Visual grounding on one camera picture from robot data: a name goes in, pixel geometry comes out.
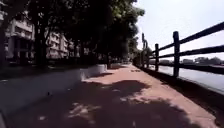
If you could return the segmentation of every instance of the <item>concrete wall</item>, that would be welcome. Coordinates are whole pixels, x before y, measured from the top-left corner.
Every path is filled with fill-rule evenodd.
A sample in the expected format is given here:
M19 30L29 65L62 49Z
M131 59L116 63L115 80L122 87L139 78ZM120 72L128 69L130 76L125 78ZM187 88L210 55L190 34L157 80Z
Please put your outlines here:
M4 114L10 114L46 97L48 93L53 94L74 87L86 78L106 72L106 69L106 65L97 65L88 69L1 81L0 109Z

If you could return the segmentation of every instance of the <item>apartment building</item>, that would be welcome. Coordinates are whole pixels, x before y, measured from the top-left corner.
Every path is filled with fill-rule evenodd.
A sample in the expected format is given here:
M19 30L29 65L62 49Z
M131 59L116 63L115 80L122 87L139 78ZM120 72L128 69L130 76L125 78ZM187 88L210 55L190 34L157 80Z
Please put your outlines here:
M48 48L48 58L58 59L68 56L68 41L62 34L51 33L48 39L50 47Z
M0 24L3 21L6 6L0 1ZM7 58L33 58L34 57L34 25L27 20L13 20L7 31L5 42ZM62 34L51 33L48 39L50 47L47 49L48 58L64 58L68 55L67 40Z

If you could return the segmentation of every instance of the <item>fence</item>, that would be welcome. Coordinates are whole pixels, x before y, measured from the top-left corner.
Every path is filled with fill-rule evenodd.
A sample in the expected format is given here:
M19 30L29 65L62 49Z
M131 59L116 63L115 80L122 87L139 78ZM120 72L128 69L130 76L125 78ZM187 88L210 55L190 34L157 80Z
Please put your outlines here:
M194 50L188 50L184 52L180 52L180 45L188 43L190 41L199 39L204 36L208 36L210 34L219 32L221 30L224 30L224 22L217 24L215 26L212 26L210 28L207 28L201 32L198 32L194 35L191 35L187 38L184 38L182 40L179 40L179 33L175 31L173 33L173 39L174 42L171 44L168 44L164 47L159 48L159 44L155 44L155 51L152 51L152 54L154 54L153 57L148 57L146 59L151 60L155 59L155 71L158 72L159 66L169 66L174 67L173 68L173 76L178 77L179 76L179 68L184 69L192 69L192 70L199 70L199 71L205 71L205 72L211 72L216 74L224 74L224 68L221 67L215 67L215 66L203 66L203 65L190 65L190 64L180 64L180 57L182 56L189 56L189 55L198 55L198 54L209 54L209 53L221 53L224 52L224 45L221 46L215 46L215 47L206 47L201 49L194 49ZM174 47L174 53L173 54L166 54L159 56L159 52L168 48ZM162 64L159 63L159 59L161 58L167 58L167 57L174 57L174 63L173 64Z

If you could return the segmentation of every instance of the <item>railing post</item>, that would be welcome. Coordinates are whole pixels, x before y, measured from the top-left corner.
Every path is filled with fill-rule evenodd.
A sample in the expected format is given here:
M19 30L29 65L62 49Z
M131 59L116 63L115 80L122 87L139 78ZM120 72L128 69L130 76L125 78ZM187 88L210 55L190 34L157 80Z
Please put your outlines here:
M173 76L179 76L179 63L180 63L180 43L179 43L179 33L178 31L173 32L173 40L174 40L174 68L173 68Z
M156 60L155 60L155 71L159 71L159 44L155 44L155 54L156 54Z
M149 68L149 51L147 49L147 53L146 53L146 63L147 63L147 68Z
M141 52L141 66L144 68L144 53L143 51Z

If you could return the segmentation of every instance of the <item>tree trunk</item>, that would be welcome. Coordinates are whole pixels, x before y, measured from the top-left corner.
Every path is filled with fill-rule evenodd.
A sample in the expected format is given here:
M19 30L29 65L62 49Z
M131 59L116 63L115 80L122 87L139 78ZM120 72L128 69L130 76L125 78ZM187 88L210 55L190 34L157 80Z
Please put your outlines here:
M0 29L0 69L4 69L6 66L5 56L5 31Z
M35 63L37 67L40 67L41 65L41 40L38 35L38 26L35 25L34 31L35 31L35 42L34 42L34 52L35 52Z
M111 68L109 53L107 53L106 57L107 57L107 68Z
M47 65L47 45L46 42L42 42L42 67Z
M77 45L76 45L77 43L74 41L74 44L73 44L73 54L74 54L74 57L77 57L76 55L77 55Z
M80 59L81 64L84 64L84 42L81 42L81 49L80 49Z

